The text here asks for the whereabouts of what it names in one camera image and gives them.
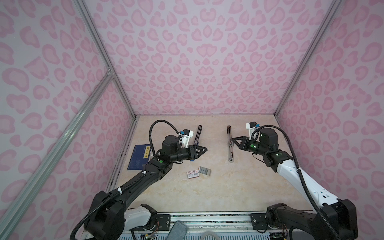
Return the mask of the blue black stapler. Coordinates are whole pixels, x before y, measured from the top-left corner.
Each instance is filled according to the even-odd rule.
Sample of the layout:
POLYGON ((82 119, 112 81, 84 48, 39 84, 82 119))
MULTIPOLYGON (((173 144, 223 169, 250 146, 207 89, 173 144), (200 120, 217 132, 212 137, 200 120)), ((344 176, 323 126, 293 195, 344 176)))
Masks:
POLYGON ((194 140, 194 145, 196 145, 196 146, 199 145, 199 139, 200 139, 202 130, 203 130, 203 126, 202 126, 202 125, 199 125, 199 126, 198 126, 198 130, 197 130, 197 132, 196 132, 196 137, 195 137, 195 140, 194 140))

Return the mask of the red white staple box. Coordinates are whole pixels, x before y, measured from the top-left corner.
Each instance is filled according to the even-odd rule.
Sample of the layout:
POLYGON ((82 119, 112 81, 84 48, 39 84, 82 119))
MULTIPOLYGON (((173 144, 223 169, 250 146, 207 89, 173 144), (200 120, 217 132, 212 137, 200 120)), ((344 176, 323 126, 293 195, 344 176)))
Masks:
POLYGON ((194 179, 198 178, 200 176, 200 173, 198 170, 188 171, 187 172, 187 178, 188 179, 194 179))

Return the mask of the silver staple tray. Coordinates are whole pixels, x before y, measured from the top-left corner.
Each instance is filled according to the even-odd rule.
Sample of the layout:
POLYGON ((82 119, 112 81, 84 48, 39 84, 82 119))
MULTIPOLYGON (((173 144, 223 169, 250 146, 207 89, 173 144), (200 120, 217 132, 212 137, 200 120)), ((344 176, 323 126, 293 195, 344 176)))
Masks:
POLYGON ((211 170, 211 169, 208 169, 208 168, 205 168, 205 167, 201 167, 201 166, 199 166, 199 168, 198 168, 198 172, 199 172, 199 174, 203 174, 203 175, 206 175, 206 176, 210 176, 211 173, 212 173, 212 170, 211 170))

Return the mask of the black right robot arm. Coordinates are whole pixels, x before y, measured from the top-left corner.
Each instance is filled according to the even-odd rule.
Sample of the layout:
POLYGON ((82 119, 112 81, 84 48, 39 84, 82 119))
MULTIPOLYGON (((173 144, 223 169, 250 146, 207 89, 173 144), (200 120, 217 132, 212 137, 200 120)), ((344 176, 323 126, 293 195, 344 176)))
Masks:
POLYGON ((249 137, 231 138, 239 150, 262 156, 263 163, 286 179, 311 205, 313 212, 297 210, 286 204, 271 205, 266 211, 270 228, 289 225, 310 234, 315 240, 355 240, 358 238, 356 206, 322 187, 299 165, 294 152, 280 149, 277 131, 272 125, 260 126, 249 137))

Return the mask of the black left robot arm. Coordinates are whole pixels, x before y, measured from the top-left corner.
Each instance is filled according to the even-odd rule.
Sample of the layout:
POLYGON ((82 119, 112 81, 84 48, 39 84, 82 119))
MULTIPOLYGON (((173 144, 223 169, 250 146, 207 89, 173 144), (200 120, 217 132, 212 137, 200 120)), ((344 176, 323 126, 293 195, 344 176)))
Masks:
POLYGON ((122 186, 108 193, 100 191, 93 199, 90 210, 73 229, 74 240, 80 227, 84 227, 94 240, 117 240, 126 230, 151 226, 156 211, 148 205, 130 210, 132 202, 152 184, 161 180, 173 164, 195 160, 207 152, 206 147, 182 147, 180 137, 166 136, 158 150, 143 170, 122 186))

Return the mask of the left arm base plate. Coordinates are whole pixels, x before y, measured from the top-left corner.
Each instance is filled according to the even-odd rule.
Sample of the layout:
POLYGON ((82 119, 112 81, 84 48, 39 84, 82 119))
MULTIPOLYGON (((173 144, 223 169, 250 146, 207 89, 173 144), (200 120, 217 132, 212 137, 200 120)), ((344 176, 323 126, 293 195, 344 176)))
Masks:
POLYGON ((157 214, 150 219, 149 223, 145 226, 139 226, 133 228, 132 231, 141 231, 141 232, 153 232, 157 231, 169 231, 171 224, 171 215, 169 214, 157 214))

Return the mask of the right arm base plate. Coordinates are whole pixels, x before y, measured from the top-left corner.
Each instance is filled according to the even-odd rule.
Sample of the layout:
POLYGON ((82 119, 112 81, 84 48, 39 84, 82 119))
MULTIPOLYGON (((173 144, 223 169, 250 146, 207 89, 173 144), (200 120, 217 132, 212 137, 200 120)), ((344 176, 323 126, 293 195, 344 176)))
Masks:
POLYGON ((264 234, 269 229, 266 219, 266 213, 252 213, 250 214, 251 224, 253 230, 258 233, 264 234))

